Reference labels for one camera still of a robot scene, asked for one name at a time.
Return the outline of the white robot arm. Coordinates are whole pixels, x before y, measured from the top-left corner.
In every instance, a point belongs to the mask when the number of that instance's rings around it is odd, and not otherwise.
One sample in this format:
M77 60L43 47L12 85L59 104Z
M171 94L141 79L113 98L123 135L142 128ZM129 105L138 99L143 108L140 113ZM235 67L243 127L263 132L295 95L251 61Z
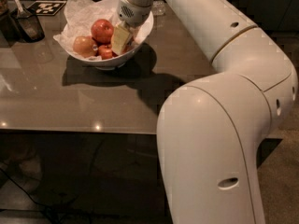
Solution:
M259 145L290 112L290 59L226 0L166 0L215 69L175 90L157 121L157 147L174 224L265 224ZM128 25L153 0L119 0Z

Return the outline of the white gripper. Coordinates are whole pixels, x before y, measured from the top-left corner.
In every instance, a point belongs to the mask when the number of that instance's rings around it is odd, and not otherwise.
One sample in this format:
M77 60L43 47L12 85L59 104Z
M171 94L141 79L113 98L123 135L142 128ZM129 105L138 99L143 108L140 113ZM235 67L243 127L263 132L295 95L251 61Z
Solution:
M111 37L112 51L117 55L122 55L124 46L133 38L133 31L130 27L141 26L150 15L151 6L141 6L129 0L119 0L117 14L121 20L114 27Z

